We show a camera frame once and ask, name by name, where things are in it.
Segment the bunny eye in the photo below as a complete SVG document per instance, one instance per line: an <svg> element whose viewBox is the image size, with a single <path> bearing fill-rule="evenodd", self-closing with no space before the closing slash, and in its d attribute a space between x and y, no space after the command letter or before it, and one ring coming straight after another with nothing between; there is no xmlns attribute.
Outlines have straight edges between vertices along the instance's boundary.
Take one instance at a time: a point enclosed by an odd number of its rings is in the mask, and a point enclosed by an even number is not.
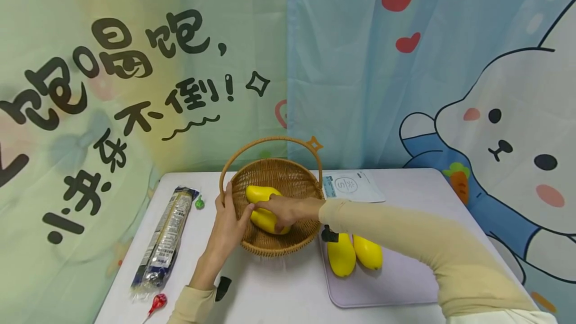
<svg viewBox="0 0 576 324"><path fill-rule="evenodd" d="M492 109L488 112L488 120L490 120L490 123L496 124L500 121L500 119L502 119L503 117L503 112L500 111L500 109Z"/></svg>
<svg viewBox="0 0 576 324"><path fill-rule="evenodd" d="M558 166L558 161L550 154L540 154L536 155L534 158L534 164L539 169L549 171L555 169Z"/></svg>

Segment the black clip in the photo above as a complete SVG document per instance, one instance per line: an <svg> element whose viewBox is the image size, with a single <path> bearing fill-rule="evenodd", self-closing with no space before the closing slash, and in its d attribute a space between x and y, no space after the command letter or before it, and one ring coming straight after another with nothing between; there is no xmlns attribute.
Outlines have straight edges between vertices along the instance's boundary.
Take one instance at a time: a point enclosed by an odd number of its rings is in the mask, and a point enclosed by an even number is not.
<svg viewBox="0 0 576 324"><path fill-rule="evenodd" d="M216 289L216 302L221 301L226 293L228 293L228 288L232 283L232 279L228 277L220 277L220 283L217 285Z"/></svg>
<svg viewBox="0 0 576 324"><path fill-rule="evenodd" d="M322 241L326 243L338 243L338 234L330 230L330 226L328 225L324 226L320 237L322 238Z"/></svg>

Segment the pink cheek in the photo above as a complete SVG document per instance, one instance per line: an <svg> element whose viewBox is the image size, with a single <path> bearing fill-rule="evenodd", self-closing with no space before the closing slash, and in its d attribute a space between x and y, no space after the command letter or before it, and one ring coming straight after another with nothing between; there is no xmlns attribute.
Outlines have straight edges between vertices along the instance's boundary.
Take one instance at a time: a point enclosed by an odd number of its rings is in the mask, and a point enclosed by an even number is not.
<svg viewBox="0 0 576 324"><path fill-rule="evenodd" d="M561 208L564 207L564 196L550 185L540 184L536 187L536 194L543 202L551 207Z"/></svg>
<svg viewBox="0 0 576 324"><path fill-rule="evenodd" d="M480 119L480 110L476 108L469 108L465 113L464 117L462 118L465 121L474 121Z"/></svg>

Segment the beige sleeve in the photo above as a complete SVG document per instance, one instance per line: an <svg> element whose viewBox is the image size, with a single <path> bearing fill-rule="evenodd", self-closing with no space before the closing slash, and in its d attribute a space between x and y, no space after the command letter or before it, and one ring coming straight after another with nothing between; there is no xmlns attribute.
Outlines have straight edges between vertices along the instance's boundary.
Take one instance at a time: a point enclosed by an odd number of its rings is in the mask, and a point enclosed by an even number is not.
<svg viewBox="0 0 576 324"><path fill-rule="evenodd" d="M335 233L356 234L432 268L438 304L447 318L538 310L492 253L456 221L386 203L342 199L326 200L319 219Z"/></svg>
<svg viewBox="0 0 576 324"><path fill-rule="evenodd" d="M215 304L216 287L212 290L197 290L185 286L180 293L174 311L166 324L200 324L206 321Z"/></svg>

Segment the fabric backdrop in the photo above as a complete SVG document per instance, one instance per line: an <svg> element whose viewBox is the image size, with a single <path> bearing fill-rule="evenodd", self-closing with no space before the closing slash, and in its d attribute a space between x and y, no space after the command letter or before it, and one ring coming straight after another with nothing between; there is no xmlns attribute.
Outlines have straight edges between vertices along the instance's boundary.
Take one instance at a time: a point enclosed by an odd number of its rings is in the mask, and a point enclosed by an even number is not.
<svg viewBox="0 0 576 324"><path fill-rule="evenodd" d="M286 133L286 0L0 12L0 321L89 324L163 173L220 170Z"/></svg>
<svg viewBox="0 0 576 324"><path fill-rule="evenodd" d="M574 0L287 2L288 134L327 168L442 171L534 301L575 323Z"/></svg>

